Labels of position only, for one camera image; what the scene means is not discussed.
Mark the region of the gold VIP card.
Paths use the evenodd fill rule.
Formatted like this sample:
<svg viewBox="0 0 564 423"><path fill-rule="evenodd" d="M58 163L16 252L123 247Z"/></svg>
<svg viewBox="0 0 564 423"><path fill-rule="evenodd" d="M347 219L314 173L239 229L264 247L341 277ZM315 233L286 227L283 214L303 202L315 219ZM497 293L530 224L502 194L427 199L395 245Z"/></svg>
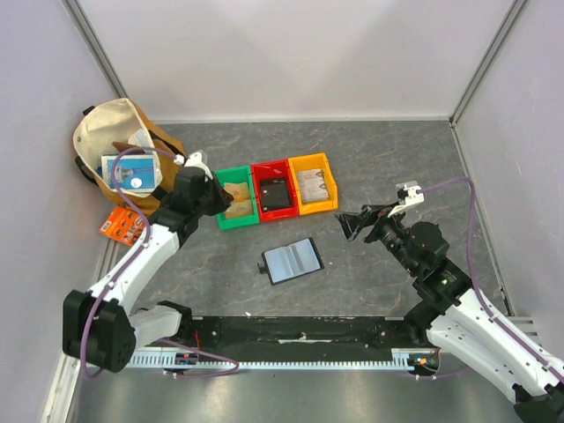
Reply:
<svg viewBox="0 0 564 423"><path fill-rule="evenodd" d="M225 186L225 192L228 194L230 204L239 202L241 200L241 191L235 186Z"/></svg>

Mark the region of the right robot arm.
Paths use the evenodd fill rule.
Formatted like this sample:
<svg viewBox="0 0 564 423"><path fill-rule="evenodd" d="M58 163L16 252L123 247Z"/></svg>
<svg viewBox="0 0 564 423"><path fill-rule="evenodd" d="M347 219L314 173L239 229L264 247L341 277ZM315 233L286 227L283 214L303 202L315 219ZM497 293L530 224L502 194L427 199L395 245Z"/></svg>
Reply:
<svg viewBox="0 0 564 423"><path fill-rule="evenodd" d="M563 420L563 361L528 338L471 278L447 257L449 243L430 222L402 224L390 206L365 205L339 212L345 238L364 228L366 243L379 241L414 279L421 298L404 317L405 340L428 342L486 378L513 404L523 422Z"/></svg>

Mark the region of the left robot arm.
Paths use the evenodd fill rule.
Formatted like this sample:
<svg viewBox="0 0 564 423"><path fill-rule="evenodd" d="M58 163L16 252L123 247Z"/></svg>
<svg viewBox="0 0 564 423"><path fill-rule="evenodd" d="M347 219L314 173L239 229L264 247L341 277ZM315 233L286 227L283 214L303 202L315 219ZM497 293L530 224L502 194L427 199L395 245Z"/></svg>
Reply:
<svg viewBox="0 0 564 423"><path fill-rule="evenodd" d="M162 338L177 346L190 342L190 308L162 301L137 314L132 309L156 271L197 230L199 220L224 212L232 200L212 171L183 168L115 268L87 291L73 290L65 297L63 352L79 360L86 377L92 376L89 366L123 370L137 349Z"/></svg>

